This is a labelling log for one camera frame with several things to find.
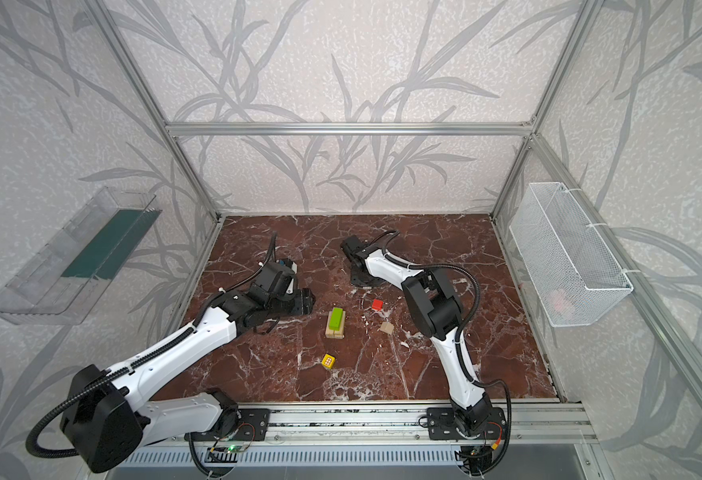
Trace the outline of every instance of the wallpaper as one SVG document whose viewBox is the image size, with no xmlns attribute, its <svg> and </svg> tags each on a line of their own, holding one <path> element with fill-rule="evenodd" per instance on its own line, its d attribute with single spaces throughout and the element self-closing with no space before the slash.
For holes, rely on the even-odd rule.
<svg viewBox="0 0 702 480">
<path fill-rule="evenodd" d="M 0 0 L 0 287 L 102 186 L 155 193 L 156 223 L 78 326 L 0 319 L 0 478 L 74 478 L 26 454 L 83 366 L 164 337 L 213 227 L 77 2 Z M 64 448 L 50 429 L 42 444 Z"/>
<path fill-rule="evenodd" d="M 358 135 L 183 140 L 218 209 L 246 214 L 488 213 L 521 142 Z"/>
<path fill-rule="evenodd" d="M 173 121 L 529 120 L 580 0 L 107 0 Z"/>
<path fill-rule="evenodd" d="M 497 226 L 557 388 L 585 404 L 615 478 L 702 478 L 702 410 L 630 297 L 592 326 L 550 326 L 509 224 L 527 185 L 552 180 L 530 154 Z"/>
<path fill-rule="evenodd" d="M 702 353 L 702 2 L 603 10 L 543 132 Z"/>
</svg>

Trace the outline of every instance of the marble floor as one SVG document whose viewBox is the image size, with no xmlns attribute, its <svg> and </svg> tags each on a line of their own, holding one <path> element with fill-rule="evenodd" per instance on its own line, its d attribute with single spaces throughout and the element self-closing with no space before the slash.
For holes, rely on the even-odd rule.
<svg viewBox="0 0 702 480">
<path fill-rule="evenodd" d="M 212 387 L 237 402 L 449 398 L 436 351 L 417 334 L 401 291 L 391 285 L 356 289 L 349 282 L 340 242 L 351 235 L 369 241 L 387 229 L 402 232 L 389 245 L 392 253 L 460 264 L 479 280 L 481 307 L 466 342 L 483 381 L 504 379 L 514 398 L 556 397 L 487 215 L 345 215 L 226 218 L 188 320 L 218 287 L 257 269 L 272 230 L 279 233 L 277 258 L 297 262 L 299 287 L 311 288 L 317 303 L 310 316 L 282 319 L 267 335 L 248 332 L 209 353 L 154 399 Z M 467 280 L 449 275 L 468 308 L 473 293 Z M 383 301 L 380 312 L 372 309 L 375 299 Z M 324 335 L 334 306 L 347 312 L 342 340 Z M 391 335 L 379 330 L 385 320 L 395 326 Z M 320 365 L 325 353 L 337 359 L 331 370 Z M 489 393 L 503 397 L 499 387 Z"/>
</svg>

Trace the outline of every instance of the yellow cube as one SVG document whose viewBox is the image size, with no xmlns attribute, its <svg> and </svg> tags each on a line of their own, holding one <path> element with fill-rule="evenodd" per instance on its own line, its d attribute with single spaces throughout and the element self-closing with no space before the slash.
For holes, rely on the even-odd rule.
<svg viewBox="0 0 702 480">
<path fill-rule="evenodd" d="M 322 359 L 322 366 L 329 370 L 333 368 L 333 365 L 335 365 L 335 357 L 325 353 L 324 358 Z"/>
</svg>

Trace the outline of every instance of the mesh basket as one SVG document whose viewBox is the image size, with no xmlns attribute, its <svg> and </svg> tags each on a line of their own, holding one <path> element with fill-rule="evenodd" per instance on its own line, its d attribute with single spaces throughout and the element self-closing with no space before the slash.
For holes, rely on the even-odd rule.
<svg viewBox="0 0 702 480">
<path fill-rule="evenodd" d="M 509 227 L 552 326 L 586 326 L 634 290 L 576 199 L 529 184 Z"/>
</svg>

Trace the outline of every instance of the transparent container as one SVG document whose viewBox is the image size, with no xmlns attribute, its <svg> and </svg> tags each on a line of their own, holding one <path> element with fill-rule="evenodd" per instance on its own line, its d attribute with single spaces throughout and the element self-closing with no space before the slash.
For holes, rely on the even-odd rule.
<svg viewBox="0 0 702 480">
<path fill-rule="evenodd" d="M 155 197 L 101 188 L 0 290 L 0 318 L 17 325 L 82 323 L 154 224 Z"/>
<path fill-rule="evenodd" d="M 529 184 L 511 225 L 552 326 L 586 326 L 634 290 L 564 184 Z"/>
</svg>

